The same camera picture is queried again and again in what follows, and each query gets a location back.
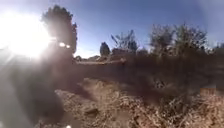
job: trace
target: sun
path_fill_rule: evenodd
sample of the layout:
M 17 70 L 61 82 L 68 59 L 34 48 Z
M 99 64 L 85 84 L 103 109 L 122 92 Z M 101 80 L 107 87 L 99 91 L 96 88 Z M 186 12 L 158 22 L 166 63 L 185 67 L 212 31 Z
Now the sun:
M 35 15 L 16 12 L 0 15 L 0 47 L 8 47 L 15 55 L 38 58 L 51 39 Z

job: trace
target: blue sky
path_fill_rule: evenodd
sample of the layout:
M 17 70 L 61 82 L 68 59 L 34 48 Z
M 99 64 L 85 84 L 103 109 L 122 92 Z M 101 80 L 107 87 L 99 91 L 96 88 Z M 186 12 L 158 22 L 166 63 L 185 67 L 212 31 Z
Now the blue sky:
M 147 46 L 153 24 L 186 22 L 207 31 L 211 42 L 224 39 L 223 0 L 0 0 L 0 11 L 14 9 L 41 15 L 54 4 L 74 14 L 78 24 L 76 55 L 83 57 L 99 54 L 103 41 L 113 48 L 110 36 L 131 29 L 138 43 Z

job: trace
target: foliage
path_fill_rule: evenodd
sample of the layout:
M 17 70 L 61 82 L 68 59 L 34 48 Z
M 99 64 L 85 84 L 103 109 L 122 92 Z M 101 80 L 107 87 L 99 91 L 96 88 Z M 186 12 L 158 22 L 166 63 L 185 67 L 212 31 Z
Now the foliage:
M 76 51 L 77 43 L 77 25 L 72 24 L 72 17 L 69 11 L 58 5 L 42 14 L 42 21 L 46 24 L 51 36 L 55 37 L 58 43 L 70 45 L 69 54 Z
M 109 54 L 110 54 L 110 48 L 107 45 L 107 43 L 106 42 L 101 43 L 101 46 L 100 46 L 100 55 L 101 56 L 108 56 Z
M 205 52 L 206 32 L 183 24 L 175 27 L 175 36 L 174 54 L 182 57 L 193 57 L 198 53 Z
M 150 46 L 153 47 L 153 52 L 159 56 L 167 53 L 168 46 L 173 41 L 174 30 L 169 26 L 153 26 L 150 34 Z
M 134 31 L 131 30 L 127 35 L 111 36 L 112 40 L 116 43 L 116 47 L 119 49 L 127 50 L 135 53 L 138 49 L 137 42 L 135 40 Z

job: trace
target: shrub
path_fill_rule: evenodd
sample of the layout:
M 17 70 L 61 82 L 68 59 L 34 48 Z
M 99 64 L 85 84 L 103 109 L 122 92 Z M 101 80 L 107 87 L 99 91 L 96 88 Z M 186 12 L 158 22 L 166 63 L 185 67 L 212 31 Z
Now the shrub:
M 100 55 L 101 56 L 108 56 L 109 54 L 110 54 L 110 48 L 107 45 L 107 43 L 106 42 L 101 43 L 101 46 L 100 46 Z

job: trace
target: hillside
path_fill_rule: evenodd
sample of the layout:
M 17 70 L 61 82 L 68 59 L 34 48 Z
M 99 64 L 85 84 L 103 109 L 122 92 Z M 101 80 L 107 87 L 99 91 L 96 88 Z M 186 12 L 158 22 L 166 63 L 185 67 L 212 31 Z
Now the hillside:
M 61 124 L 41 128 L 223 127 L 223 80 L 217 72 L 191 77 L 186 84 L 177 76 L 119 63 L 75 66 L 69 77 L 61 73 L 70 81 L 60 79 L 55 91 L 67 114 Z

